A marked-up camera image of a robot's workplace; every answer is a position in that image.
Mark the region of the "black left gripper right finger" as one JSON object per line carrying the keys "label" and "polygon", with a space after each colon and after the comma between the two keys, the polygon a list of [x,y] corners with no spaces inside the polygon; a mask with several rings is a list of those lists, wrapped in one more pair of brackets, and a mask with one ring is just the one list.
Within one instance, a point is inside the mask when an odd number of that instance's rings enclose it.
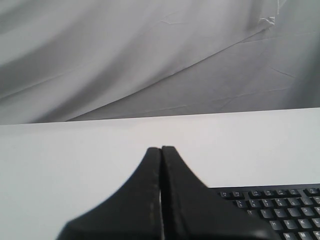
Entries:
{"label": "black left gripper right finger", "polygon": [[209,189],[173,146],[161,149],[161,204],[167,240],[278,240],[270,224]]}

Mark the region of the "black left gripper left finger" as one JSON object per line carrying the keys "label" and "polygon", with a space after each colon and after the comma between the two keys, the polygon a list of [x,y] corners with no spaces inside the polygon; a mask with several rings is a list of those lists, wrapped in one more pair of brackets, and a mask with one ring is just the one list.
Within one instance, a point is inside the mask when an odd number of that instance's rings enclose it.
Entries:
{"label": "black left gripper left finger", "polygon": [[107,200],[66,223],[59,240],[160,240],[161,151],[147,149],[130,178]]}

